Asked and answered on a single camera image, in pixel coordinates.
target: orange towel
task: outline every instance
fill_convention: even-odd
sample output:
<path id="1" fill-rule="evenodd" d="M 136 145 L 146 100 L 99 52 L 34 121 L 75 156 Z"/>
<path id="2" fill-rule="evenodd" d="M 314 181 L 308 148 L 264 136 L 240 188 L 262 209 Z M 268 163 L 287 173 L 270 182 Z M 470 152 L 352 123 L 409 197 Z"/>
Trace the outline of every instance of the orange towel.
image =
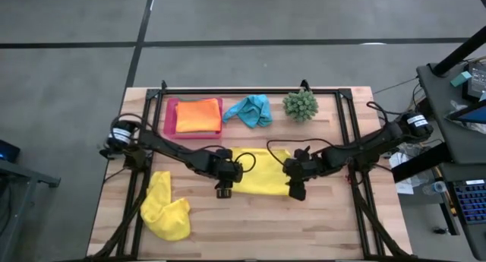
<path id="1" fill-rule="evenodd" d="M 178 133 L 221 131 L 221 112 L 217 99 L 179 102 L 177 104 Z"/>

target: teal towel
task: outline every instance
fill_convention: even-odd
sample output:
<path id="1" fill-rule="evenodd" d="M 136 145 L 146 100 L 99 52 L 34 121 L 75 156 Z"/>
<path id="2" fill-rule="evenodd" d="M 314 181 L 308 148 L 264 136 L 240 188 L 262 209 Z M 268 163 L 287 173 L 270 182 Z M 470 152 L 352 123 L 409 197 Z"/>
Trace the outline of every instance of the teal towel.
<path id="1" fill-rule="evenodd" d="M 272 123 L 267 95 L 247 96 L 228 109 L 223 115 L 222 121 L 226 123 L 234 115 L 238 115 L 249 128 L 255 128 L 257 125 L 265 127 Z"/>

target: yellow cloth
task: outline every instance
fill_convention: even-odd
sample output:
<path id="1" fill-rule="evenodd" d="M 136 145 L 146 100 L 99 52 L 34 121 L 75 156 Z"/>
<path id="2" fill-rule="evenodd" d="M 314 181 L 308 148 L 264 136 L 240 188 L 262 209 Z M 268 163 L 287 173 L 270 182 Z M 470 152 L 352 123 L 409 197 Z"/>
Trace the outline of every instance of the yellow cloth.
<path id="1" fill-rule="evenodd" d="M 267 149 L 258 148 L 232 148 L 233 160 L 242 153 L 252 153 L 257 158 L 255 167 L 243 174 L 239 183 L 233 184 L 233 191 L 249 194 L 273 194 L 289 195 L 288 177 L 282 171 L 282 165 L 278 163 Z M 273 154 L 282 162 L 290 157 L 287 150 L 272 150 Z M 248 170 L 253 165 L 253 157 L 244 155 L 238 159 L 243 165 L 243 170 Z"/>
<path id="2" fill-rule="evenodd" d="M 221 112 L 217 99 L 202 99 L 177 104 L 178 133 L 221 131 Z"/>
<path id="3" fill-rule="evenodd" d="M 185 198 L 173 203 L 170 200 L 170 172 L 155 172 L 150 178 L 140 214 L 158 237 L 167 241 L 181 240 L 191 233 L 188 214 L 191 208 Z"/>

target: succulent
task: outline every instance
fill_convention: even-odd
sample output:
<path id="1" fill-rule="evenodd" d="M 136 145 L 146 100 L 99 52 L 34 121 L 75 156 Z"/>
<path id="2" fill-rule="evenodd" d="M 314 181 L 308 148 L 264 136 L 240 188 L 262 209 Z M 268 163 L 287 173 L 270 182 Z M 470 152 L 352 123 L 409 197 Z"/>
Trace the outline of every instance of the succulent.
<path id="1" fill-rule="evenodd" d="M 298 93 L 289 93 L 283 98 L 283 108 L 287 116 L 296 122 L 311 120 L 317 113 L 316 98 L 311 91 L 300 90 Z"/>

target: wooden table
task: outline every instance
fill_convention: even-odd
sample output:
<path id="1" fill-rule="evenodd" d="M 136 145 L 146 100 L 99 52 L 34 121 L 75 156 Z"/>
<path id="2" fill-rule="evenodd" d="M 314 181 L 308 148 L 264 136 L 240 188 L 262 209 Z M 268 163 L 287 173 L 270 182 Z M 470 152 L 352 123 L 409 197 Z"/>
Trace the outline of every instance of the wooden table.
<path id="1" fill-rule="evenodd" d="M 132 112 L 141 115 L 146 90 L 147 88 L 127 89 L 121 113 Z M 361 134 L 377 130 L 380 127 L 377 113 L 365 105 L 367 101 L 373 100 L 371 88 L 352 87 L 352 93 Z M 160 131 L 163 128 L 166 100 L 169 97 L 171 96 L 164 96 Z M 245 96 L 221 97 L 223 111 L 226 111 Z M 314 120 L 303 124 L 292 122 L 286 117 L 282 109 L 283 95 L 268 97 L 273 117 L 273 123 L 269 127 L 250 129 L 238 118 L 233 118 L 223 125 L 222 138 L 219 140 L 176 142 L 192 149 L 211 144 L 224 147 L 265 147 L 269 139 L 310 137 L 325 138 L 334 144 L 342 144 L 334 96 L 316 95 L 319 113 Z M 150 117 L 153 117 L 153 111 L 154 106 L 151 107 Z M 348 131 L 352 132 L 348 112 L 346 119 Z M 294 149 L 306 145 L 284 143 L 273 147 L 286 148 L 293 153 Z M 310 142 L 308 145 L 311 145 L 311 151 L 324 147 L 321 142 Z M 388 166 L 385 160 L 381 164 Z M 121 168 L 121 160 L 112 161 L 106 175 Z M 170 171 L 172 199 L 186 197 L 189 200 L 191 235 L 185 240 L 169 242 L 157 238 L 144 227 L 139 259 L 362 258 L 351 188 L 346 181 L 346 168 L 333 175 L 307 182 L 308 193 L 305 201 L 297 201 L 290 197 L 235 192 L 231 199 L 216 199 L 216 181 L 195 175 L 183 164 L 159 154 L 155 156 L 153 171 Z M 380 221 L 399 246 L 411 253 L 392 174 L 383 169 L 375 169 L 370 173 L 370 177 Z M 129 178 L 129 172 L 123 172 L 103 186 L 88 254 L 96 253 L 121 222 Z M 371 250 L 372 253 L 376 253 L 371 225 L 366 223 Z M 131 232 L 133 229 L 128 233 L 127 250 L 131 246 Z"/>

